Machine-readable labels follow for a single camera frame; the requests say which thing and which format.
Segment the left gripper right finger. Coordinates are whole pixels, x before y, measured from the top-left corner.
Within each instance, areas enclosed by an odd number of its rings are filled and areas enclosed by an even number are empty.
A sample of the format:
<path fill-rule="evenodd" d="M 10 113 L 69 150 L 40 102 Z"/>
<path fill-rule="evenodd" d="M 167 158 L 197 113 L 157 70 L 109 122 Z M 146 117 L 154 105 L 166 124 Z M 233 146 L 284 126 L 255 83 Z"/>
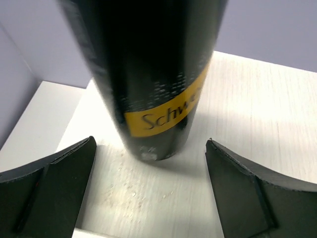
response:
<path fill-rule="evenodd" d="M 257 164 L 210 139 L 206 162 L 226 238 L 315 238 L 317 185 Z"/>

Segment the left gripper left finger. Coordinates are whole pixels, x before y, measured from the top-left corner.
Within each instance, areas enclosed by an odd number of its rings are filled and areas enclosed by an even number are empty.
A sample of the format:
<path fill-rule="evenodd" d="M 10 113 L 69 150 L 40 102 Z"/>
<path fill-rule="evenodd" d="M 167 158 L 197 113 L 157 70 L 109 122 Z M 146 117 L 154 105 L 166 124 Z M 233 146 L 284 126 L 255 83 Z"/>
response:
<path fill-rule="evenodd" d="M 2 238 L 70 238 L 94 164 L 89 136 L 57 153 L 0 174 Z"/>

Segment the black yellow-label can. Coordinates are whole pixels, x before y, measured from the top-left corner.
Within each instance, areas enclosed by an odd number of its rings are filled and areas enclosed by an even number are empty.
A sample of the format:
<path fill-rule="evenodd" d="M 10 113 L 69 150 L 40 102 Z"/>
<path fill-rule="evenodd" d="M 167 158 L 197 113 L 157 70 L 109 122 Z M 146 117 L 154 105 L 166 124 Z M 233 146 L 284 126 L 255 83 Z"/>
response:
<path fill-rule="evenodd" d="M 186 142 L 225 0 L 59 0 L 127 149 L 143 161 Z"/>

